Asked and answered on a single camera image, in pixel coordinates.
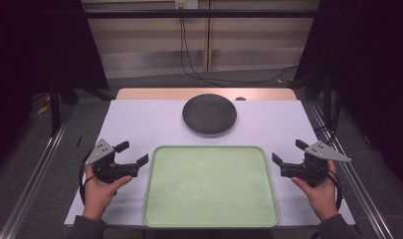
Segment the aluminium floor rail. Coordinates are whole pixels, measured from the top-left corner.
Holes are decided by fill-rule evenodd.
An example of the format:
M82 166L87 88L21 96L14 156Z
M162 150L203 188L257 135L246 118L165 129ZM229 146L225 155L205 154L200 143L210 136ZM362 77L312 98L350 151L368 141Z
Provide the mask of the aluminium floor rail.
M324 120L324 112L318 103L312 103L307 110L313 116L312 122L319 125L317 133L318 138L324 138L330 146L336 151L346 154L346 151L340 144L339 139L335 136L334 132L328 127L328 122ZM359 203L365 217L372 227L373 233L377 239L394 239L393 234L390 232L388 224L386 223L383 215L371 198L371 194L365 188L358 172L351 163L340 162L342 174L345 176L347 184L350 186L355 199Z
M34 200L36 193L43 181L43 177L49 168L49 165L56 153L56 150L63 138L65 130L70 121L71 114L67 113L61 120L61 124L56 132L50 137L50 140L40 157L38 164L33 171L31 178L28 180L27 185L18 202L15 204L13 210L9 214L6 222L0 231L0 239L15 239L19 229L28 213L28 210Z

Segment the light green plastic tray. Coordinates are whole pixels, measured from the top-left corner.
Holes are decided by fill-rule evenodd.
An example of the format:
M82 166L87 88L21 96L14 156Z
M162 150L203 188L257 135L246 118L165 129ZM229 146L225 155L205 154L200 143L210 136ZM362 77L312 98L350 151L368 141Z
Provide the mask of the light green plastic tray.
M257 146L166 145L153 154L143 208L152 228L269 228L280 220Z

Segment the round dark speckled plate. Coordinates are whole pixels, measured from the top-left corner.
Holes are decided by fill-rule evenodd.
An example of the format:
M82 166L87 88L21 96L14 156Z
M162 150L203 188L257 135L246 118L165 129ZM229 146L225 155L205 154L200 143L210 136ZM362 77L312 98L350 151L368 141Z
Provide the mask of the round dark speckled plate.
M198 133L218 134L234 125L237 110L231 101L222 96L203 94L184 105L182 117L187 126Z

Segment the black metal stand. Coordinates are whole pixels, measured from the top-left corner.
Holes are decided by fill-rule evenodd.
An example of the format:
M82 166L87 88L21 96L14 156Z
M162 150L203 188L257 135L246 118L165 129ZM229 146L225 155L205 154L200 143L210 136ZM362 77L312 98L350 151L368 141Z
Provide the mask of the black metal stand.
M331 128L331 83L328 73L325 74L325 85L323 90L323 116L327 129Z
M56 88L56 80L51 79L49 84L50 90L50 107L52 116L52 131L51 136L54 136L61 126L61 114L59 108L59 95Z

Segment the black curtain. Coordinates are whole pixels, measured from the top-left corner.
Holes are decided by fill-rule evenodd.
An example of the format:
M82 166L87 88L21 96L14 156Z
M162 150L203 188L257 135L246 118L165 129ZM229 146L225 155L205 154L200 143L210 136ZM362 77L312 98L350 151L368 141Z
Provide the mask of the black curtain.
M0 0L0 164L26 124L33 97L107 87L82 0Z
M319 0L296 73L315 98L325 84L403 182L403 0Z

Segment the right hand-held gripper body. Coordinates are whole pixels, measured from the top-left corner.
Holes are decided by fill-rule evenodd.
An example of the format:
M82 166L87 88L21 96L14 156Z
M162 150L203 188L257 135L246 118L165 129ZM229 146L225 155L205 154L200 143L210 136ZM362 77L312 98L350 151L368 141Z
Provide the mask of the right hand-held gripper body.
M338 152L322 141L308 146L304 152L302 163L286 163L280 165L281 176L297 177L305 181L310 187L316 187L328 175L328 161L351 162L346 155Z

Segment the black horizontal metal bar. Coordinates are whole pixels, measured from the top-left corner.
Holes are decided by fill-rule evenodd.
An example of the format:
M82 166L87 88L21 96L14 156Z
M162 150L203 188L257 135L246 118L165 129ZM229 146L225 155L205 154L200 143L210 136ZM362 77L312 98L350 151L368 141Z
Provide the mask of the black horizontal metal bar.
M135 10L86 11L89 19L141 18L314 18L316 10Z

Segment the white table mat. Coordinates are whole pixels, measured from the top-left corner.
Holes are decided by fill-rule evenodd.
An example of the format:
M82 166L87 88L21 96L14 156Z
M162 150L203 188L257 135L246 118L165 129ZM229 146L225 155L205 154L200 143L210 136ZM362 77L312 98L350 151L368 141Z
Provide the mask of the white table mat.
M283 178L272 161L272 153L285 162L300 163L303 153L296 139L316 141L312 126L299 101L236 101L235 124L226 132L203 135L184 122L181 101L118 100L110 104L100 137L112 145L128 141L130 146L117 155L129 163L148 155L149 162L138 176L119 190L103 219L111 226L149 227L143 222L143 208L154 151L166 145L257 146L268 161L280 220L275 226L318 224L306 196L289 179Z

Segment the vertical wooden wall strip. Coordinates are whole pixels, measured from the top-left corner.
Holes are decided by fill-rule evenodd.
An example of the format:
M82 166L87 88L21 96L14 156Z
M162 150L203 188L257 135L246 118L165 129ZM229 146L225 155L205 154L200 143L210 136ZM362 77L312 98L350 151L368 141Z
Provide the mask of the vertical wooden wall strip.
M211 10L211 0L205 0L205 10ZM210 71L211 67L211 50L210 50L210 18L205 18L205 40L204 40L204 70Z

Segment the person's left hand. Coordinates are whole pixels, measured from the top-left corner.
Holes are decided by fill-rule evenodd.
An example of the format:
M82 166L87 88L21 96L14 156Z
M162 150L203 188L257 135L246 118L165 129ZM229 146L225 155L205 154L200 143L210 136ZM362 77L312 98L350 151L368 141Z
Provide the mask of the person's left hand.
M113 183L99 181L90 166L86 167L85 207L83 216L101 222L102 216L111 203L115 193L131 182L131 176L124 176Z

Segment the white wall socket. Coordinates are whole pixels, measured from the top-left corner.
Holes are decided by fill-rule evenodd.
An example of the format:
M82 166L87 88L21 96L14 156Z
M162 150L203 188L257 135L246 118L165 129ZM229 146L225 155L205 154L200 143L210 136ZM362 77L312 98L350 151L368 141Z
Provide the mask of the white wall socket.
M199 8L198 0L174 0L176 9L196 10Z

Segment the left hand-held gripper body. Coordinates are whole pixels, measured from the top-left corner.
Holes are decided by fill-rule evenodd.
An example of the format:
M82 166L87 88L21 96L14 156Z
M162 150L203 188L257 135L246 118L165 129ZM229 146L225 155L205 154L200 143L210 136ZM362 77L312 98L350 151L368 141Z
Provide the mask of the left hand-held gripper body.
M113 183L127 175L137 177L139 166L136 162L119 164L114 161L116 154L114 146L100 139L85 160L85 165L90 165L96 178L105 183Z

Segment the person's right hand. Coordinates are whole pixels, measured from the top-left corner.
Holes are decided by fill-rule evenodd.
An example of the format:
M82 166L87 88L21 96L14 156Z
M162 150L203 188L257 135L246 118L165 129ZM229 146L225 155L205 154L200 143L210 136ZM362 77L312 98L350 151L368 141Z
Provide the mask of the person's right hand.
M306 195L310 207L320 221L338 214L335 185L330 178L327 177L316 187L310 187L297 177L293 177L292 182Z

